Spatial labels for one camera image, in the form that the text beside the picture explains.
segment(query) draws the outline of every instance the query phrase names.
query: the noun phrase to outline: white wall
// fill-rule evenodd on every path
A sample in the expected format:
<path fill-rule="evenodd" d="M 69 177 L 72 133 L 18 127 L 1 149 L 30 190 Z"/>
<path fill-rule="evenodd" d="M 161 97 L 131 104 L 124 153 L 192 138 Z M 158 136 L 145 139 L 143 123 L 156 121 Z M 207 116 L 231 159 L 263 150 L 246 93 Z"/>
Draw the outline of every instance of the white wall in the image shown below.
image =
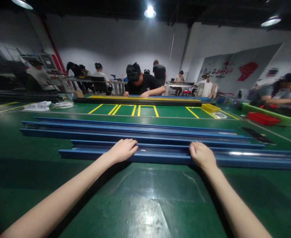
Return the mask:
<path fill-rule="evenodd" d="M 175 78 L 188 33 L 186 24 L 177 24 L 170 60 L 174 28 L 166 22 L 48 15 L 47 24 L 65 66 L 71 61 L 94 72 L 99 62 L 109 78 L 125 76 L 134 62 L 152 72 L 155 59 L 166 67 L 167 80 Z"/>
<path fill-rule="evenodd" d="M 42 46 L 23 11 L 0 10 L 0 54 L 7 60 L 19 60 L 16 48 L 23 54 L 35 54 Z"/>
<path fill-rule="evenodd" d="M 195 55 L 192 59 L 188 82 L 194 82 L 205 57 L 236 53 L 238 51 L 284 43 L 267 68 L 279 68 L 278 77 L 291 72 L 291 31 L 265 31 L 239 27 L 201 25 Z"/>

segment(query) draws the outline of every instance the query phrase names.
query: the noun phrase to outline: blue aluminum profile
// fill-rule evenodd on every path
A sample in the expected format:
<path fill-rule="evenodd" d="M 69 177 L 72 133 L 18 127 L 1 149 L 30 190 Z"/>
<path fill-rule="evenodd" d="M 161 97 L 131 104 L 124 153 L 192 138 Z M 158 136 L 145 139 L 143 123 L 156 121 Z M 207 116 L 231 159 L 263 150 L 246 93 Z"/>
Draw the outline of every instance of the blue aluminum profile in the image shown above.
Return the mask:
<path fill-rule="evenodd" d="M 107 152 L 115 142 L 72 140 L 74 148 L 59 150 L 62 158 L 95 160 Z M 138 143 L 138 151 L 130 162 L 159 164 L 194 164 L 189 155 L 188 146 L 157 145 Z M 236 148 L 211 147 L 217 164 L 224 167 L 291 169 L 291 151 L 241 150 Z"/>
<path fill-rule="evenodd" d="M 252 137 L 226 135 L 226 134 L 211 134 L 211 133 L 184 133 L 180 131 L 162 131 L 162 130 L 145 130 L 145 129 L 130 129 L 124 127 L 110 127 L 110 126 L 88 126 L 88 125 L 74 125 L 61 123 L 45 123 L 45 122 L 30 122 L 22 121 L 27 129 L 53 130 L 53 131 L 69 131 L 69 132 L 86 132 L 86 133 L 109 133 L 120 134 L 127 137 L 144 136 L 157 138 L 171 138 L 171 139 L 188 139 L 192 141 L 197 140 L 214 140 L 227 142 L 250 142 Z"/>
<path fill-rule="evenodd" d="M 112 141 L 117 142 L 120 139 L 135 139 L 139 143 L 145 144 L 167 144 L 167 145 L 185 145 L 188 146 L 192 140 L 186 139 L 171 139 L 171 138 L 156 138 L 156 137 L 142 137 L 142 136 L 127 136 L 125 134 L 112 135 L 112 134 L 97 134 L 97 133 L 79 133 L 70 131 L 50 131 L 40 129 L 20 129 L 24 136 L 31 137 L 46 137 L 58 139 L 75 139 L 75 140 L 98 140 L 98 141 Z M 219 142 L 214 140 L 197 140 L 210 147 L 227 147 L 227 148 L 249 148 L 249 149 L 262 149 L 263 144 L 251 143 L 234 143 L 234 142 Z"/>
<path fill-rule="evenodd" d="M 51 118 L 51 117 L 34 117 L 34 118 L 37 119 L 39 122 L 50 122 L 50 123 L 60 123 L 60 124 L 106 126 L 106 127 L 117 126 L 117 127 L 124 127 L 124 128 L 135 129 L 135 130 L 145 129 L 145 130 L 161 130 L 161 131 L 181 131 L 183 133 L 208 132 L 208 133 L 215 133 L 215 134 L 236 135 L 235 130 L 227 130 L 227 129 L 147 125 L 147 124 L 137 124 L 137 123 L 74 120 L 74 119 L 62 119 L 62 118 Z"/>

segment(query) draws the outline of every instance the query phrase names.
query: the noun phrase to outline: green workbench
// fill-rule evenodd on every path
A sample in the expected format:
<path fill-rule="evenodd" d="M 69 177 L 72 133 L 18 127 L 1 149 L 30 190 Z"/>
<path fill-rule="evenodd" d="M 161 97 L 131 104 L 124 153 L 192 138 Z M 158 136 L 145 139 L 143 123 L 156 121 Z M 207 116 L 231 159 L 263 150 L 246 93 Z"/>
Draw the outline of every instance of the green workbench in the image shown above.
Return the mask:
<path fill-rule="evenodd" d="M 93 106 L 77 105 L 49 113 L 0 113 L 0 233 L 47 195 L 86 168 L 91 161 L 61 159 L 67 139 L 24 137 L 21 121 L 34 116 L 157 125 L 186 125 L 256 130 L 277 143 L 267 149 L 291 150 L 291 130 L 258 127 L 247 121 L 200 117 L 88 114 Z M 273 237 L 291 237 L 291 171 L 221 168 L 231 185 Z M 55 229 L 51 237 L 230 237 L 219 201 L 196 167 L 128 163 L 105 172 Z"/>

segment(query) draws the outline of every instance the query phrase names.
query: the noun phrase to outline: yellow plastic tray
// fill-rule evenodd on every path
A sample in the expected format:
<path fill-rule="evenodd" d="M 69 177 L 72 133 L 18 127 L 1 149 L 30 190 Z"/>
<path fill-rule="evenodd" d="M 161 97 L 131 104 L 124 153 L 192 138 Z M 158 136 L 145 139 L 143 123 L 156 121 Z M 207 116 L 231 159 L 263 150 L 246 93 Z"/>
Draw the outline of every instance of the yellow plastic tray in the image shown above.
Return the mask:
<path fill-rule="evenodd" d="M 208 104 L 208 103 L 202 104 L 202 109 L 206 112 L 209 112 L 209 113 L 219 112 L 219 110 L 220 110 L 219 107 L 216 107 L 216 106 Z"/>

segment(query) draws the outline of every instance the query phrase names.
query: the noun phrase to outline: man in black t-shirt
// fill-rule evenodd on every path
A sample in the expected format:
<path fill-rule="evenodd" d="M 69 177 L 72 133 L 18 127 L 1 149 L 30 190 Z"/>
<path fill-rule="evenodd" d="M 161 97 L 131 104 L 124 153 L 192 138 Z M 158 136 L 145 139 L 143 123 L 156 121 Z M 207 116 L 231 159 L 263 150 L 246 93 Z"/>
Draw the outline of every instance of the man in black t-shirt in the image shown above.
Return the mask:
<path fill-rule="evenodd" d="M 154 77 L 157 78 L 157 80 L 164 85 L 166 81 L 166 70 L 165 67 L 161 64 L 159 64 L 159 61 L 156 59 L 153 62 L 153 73 Z"/>
<path fill-rule="evenodd" d="M 143 74 L 137 63 L 129 64 L 126 67 L 128 83 L 124 96 L 140 95 L 147 98 L 149 96 L 161 95 L 165 93 L 165 87 L 152 75 Z"/>

